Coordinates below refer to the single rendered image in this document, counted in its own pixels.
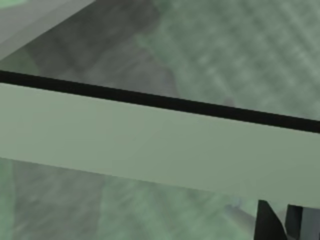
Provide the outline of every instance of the textured floor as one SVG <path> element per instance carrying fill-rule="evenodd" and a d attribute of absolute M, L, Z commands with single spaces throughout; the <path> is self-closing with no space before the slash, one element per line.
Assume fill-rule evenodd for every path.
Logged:
<path fill-rule="evenodd" d="M 318 119 L 319 4 L 98 0 L 0 69 Z M 3 240 L 251 239 L 225 211 L 233 197 L 4 159 L 0 166 Z M 254 215 L 256 203 L 241 208 Z"/>

